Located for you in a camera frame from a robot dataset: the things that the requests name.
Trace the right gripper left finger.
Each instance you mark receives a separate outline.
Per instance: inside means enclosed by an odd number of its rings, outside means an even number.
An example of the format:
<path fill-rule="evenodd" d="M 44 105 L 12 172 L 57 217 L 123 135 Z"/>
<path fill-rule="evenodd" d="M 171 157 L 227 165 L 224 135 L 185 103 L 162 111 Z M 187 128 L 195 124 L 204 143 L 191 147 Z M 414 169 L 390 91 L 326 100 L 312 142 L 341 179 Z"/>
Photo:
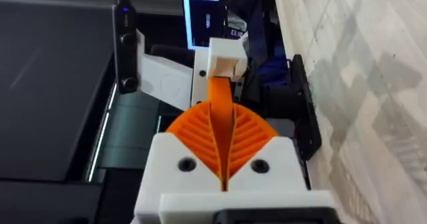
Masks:
<path fill-rule="evenodd" d="M 202 102 L 154 136 L 135 202 L 135 222 L 213 223 L 221 174 L 210 104 Z"/>

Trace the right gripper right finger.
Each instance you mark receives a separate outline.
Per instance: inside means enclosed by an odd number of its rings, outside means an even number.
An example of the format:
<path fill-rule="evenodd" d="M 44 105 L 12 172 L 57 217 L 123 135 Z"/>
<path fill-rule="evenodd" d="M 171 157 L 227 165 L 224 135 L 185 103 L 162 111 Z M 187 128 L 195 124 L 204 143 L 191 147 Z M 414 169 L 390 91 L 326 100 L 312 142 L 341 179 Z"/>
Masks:
<path fill-rule="evenodd" d="M 306 191 L 294 142 L 248 108 L 234 105 L 228 191 Z"/>

